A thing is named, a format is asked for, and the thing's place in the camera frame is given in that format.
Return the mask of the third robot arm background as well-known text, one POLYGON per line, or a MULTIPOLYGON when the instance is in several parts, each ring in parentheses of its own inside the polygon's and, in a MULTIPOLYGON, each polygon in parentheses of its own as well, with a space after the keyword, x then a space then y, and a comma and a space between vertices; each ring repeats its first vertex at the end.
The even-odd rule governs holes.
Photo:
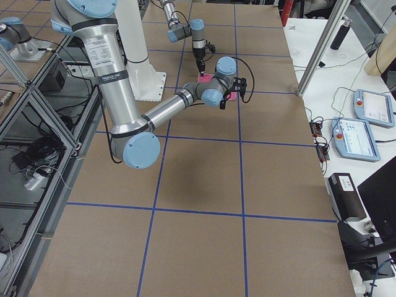
POLYGON ((1 19, 1 46, 17 62, 38 62, 53 50, 52 42, 34 40, 18 17, 1 19))

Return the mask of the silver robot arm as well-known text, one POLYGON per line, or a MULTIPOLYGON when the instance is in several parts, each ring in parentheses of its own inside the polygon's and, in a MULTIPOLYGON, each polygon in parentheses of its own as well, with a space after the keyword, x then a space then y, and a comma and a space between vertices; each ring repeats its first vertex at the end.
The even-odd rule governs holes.
POLYGON ((196 61, 198 73, 201 77, 205 74, 207 50, 212 54, 216 52, 214 44, 208 41, 205 37, 205 24, 202 19, 193 19, 188 21, 185 19, 183 24, 178 14, 182 12, 176 10, 174 1, 160 1, 160 7, 165 13, 166 21, 168 23, 168 39, 172 43, 181 41, 191 37, 192 53, 196 61))
POLYGON ((245 94, 235 58, 225 56, 209 81, 187 83, 163 100, 166 75, 149 61, 136 1, 53 1, 51 8, 53 29, 84 45, 112 121, 106 133, 114 161, 148 168, 160 154, 158 126, 190 106, 224 108, 232 93, 245 94))

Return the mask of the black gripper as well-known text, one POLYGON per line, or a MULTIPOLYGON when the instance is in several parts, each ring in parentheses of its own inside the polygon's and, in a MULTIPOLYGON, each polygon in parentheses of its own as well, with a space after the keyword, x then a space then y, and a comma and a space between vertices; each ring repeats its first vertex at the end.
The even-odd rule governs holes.
POLYGON ((242 99, 246 94, 247 81, 245 78, 235 77, 232 86, 226 90, 220 101, 220 109, 226 109, 226 103, 231 98, 232 93, 238 93, 242 99))
POLYGON ((211 44, 208 40, 192 40, 192 53, 196 60, 196 65, 199 70, 199 76, 203 77, 205 74, 205 56, 206 50, 212 54, 215 53, 215 45, 211 44))

